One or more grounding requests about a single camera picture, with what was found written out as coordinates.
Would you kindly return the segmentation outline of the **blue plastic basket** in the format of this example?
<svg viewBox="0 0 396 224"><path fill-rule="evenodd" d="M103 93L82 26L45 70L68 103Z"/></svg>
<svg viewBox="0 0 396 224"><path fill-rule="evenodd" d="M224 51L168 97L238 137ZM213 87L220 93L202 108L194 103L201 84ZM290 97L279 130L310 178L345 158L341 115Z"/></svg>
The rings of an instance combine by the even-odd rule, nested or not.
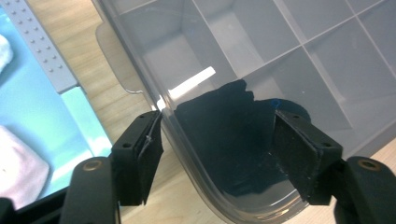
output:
<svg viewBox="0 0 396 224"><path fill-rule="evenodd" d="M49 165L37 201L67 187L81 161L108 155L111 143L27 0L0 0L0 35L13 50L0 74L0 126Z"/></svg>

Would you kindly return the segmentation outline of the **white sock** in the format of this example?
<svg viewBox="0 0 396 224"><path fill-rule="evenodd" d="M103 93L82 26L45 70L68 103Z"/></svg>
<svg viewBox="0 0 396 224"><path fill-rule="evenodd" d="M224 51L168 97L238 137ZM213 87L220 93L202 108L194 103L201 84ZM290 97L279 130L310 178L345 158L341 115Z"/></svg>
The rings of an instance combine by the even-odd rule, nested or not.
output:
<svg viewBox="0 0 396 224"><path fill-rule="evenodd" d="M13 50L9 41L0 35L0 74L13 60Z"/></svg>

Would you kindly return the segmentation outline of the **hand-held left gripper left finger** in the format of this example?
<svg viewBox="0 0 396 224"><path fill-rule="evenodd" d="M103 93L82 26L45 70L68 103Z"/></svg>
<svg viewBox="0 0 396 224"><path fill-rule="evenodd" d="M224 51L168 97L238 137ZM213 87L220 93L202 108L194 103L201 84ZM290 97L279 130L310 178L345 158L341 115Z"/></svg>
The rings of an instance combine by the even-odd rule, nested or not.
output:
<svg viewBox="0 0 396 224"><path fill-rule="evenodd" d="M121 206L146 204L163 154L162 113L139 115L111 148L116 191Z"/></svg>

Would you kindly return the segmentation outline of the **black sock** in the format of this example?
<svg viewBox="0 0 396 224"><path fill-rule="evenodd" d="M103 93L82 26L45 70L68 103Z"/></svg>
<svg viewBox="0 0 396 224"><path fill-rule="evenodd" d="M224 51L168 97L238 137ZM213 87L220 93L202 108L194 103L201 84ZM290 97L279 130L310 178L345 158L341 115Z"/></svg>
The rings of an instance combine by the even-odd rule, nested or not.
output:
<svg viewBox="0 0 396 224"><path fill-rule="evenodd" d="M270 155L278 109L310 119L293 101L256 100L243 79L179 105L175 115L215 186L241 196L286 179Z"/></svg>

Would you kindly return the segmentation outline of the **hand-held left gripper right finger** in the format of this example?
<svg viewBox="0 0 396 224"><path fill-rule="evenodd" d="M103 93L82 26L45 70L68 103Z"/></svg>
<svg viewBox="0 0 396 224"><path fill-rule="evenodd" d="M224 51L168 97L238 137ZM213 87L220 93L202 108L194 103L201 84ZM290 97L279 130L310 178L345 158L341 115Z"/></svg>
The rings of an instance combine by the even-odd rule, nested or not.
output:
<svg viewBox="0 0 396 224"><path fill-rule="evenodd" d="M283 110L275 114L271 154L303 201L328 205L332 167L343 147L307 119Z"/></svg>

